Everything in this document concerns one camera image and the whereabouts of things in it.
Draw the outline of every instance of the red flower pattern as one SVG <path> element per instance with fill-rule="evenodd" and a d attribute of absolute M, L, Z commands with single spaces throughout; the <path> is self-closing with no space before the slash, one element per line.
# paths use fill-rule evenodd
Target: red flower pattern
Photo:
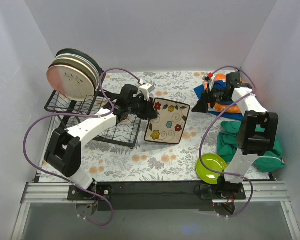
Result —
<path fill-rule="evenodd" d="M 162 105 L 162 104 L 161 104 L 160 102 L 155 103 L 155 104 L 154 104 L 154 109 L 155 109 L 155 110 L 161 110 L 161 105 Z"/>
<path fill-rule="evenodd" d="M 177 124 L 175 127 L 174 127 L 175 131 L 176 132 L 180 132 L 182 130 L 182 127 L 181 125 Z"/>

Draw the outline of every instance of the floral tablecloth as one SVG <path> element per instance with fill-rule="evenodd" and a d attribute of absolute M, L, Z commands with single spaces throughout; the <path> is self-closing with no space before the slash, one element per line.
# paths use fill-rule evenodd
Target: floral tablecloth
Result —
<path fill-rule="evenodd" d="M 182 102 L 192 108 L 198 99 L 194 88 L 203 83 L 205 72 L 141 72 L 136 75 L 145 82 L 155 84 L 153 97 Z M 103 87 L 119 93 L 124 84 L 136 80 L 127 73 L 108 74 Z M 99 141 L 89 142 L 82 150 L 81 166 L 98 182 L 136 181 L 194 181 L 200 180 L 196 173 L 199 145 L 209 124 L 215 118 L 211 114 L 190 112 L 180 144 L 159 144 L 144 141 L 147 121 L 142 121 L 134 149 Z M 221 118 L 209 132 L 203 153 L 216 153 L 217 137 L 222 130 Z M 48 163 L 42 163 L 45 170 L 57 173 Z M 267 173 L 252 166 L 246 177 L 253 180 L 269 179 Z M 40 173 L 39 182 L 63 182 L 57 177 Z"/>

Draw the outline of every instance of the white plate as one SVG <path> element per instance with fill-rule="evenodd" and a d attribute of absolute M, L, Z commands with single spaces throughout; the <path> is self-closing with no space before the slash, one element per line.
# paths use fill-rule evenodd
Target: white plate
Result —
<path fill-rule="evenodd" d="M 95 82 L 96 87 L 95 88 L 98 88 L 100 75 L 99 75 L 99 72 L 96 69 L 96 67 L 91 62 L 89 62 L 87 59 L 85 59 L 81 56 L 78 56 L 75 54 L 70 54 L 70 53 L 60 54 L 60 55 L 56 56 L 55 60 L 60 59 L 60 58 L 72 58 L 77 61 L 80 61 L 82 64 L 89 66 L 89 68 L 93 71 L 95 78 L 96 78 L 96 82 Z"/>
<path fill-rule="evenodd" d="M 66 65 L 66 66 L 74 67 L 75 69 L 78 69 L 79 71 L 87 75 L 89 79 L 91 79 L 92 82 L 94 83 L 95 88 L 97 88 L 96 75 L 87 65 L 83 64 L 81 61 L 75 60 L 70 57 L 60 57 L 58 59 L 55 59 L 51 65 Z"/>
<path fill-rule="evenodd" d="M 55 65 L 49 67 L 46 77 L 54 90 L 70 100 L 84 102 L 87 96 L 95 94 L 95 88 L 88 76 L 78 69 Z"/>

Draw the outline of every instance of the glass panel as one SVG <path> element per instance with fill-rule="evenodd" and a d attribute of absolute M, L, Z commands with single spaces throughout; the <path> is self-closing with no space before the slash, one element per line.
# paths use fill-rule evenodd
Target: glass panel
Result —
<path fill-rule="evenodd" d="M 238 210 L 243 203 L 236 203 Z M 24 240 L 76 239 L 292 239 L 280 202 L 251 203 L 239 216 L 225 220 L 197 210 L 117 210 L 106 227 L 77 217 L 72 203 L 32 203 Z M 106 221 L 109 212 L 92 218 Z"/>

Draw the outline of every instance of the lime green plate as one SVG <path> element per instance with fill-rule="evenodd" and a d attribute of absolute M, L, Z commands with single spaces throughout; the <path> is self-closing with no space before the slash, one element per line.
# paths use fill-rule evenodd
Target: lime green plate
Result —
<path fill-rule="evenodd" d="M 218 172 L 222 172 L 227 168 L 227 163 L 225 162 L 225 160 L 213 153 L 202 155 L 202 160 L 207 167 Z M 200 162 L 200 159 L 198 159 L 198 161 L 196 162 L 195 170 L 198 176 L 207 184 L 217 184 L 220 174 L 207 170 Z"/>

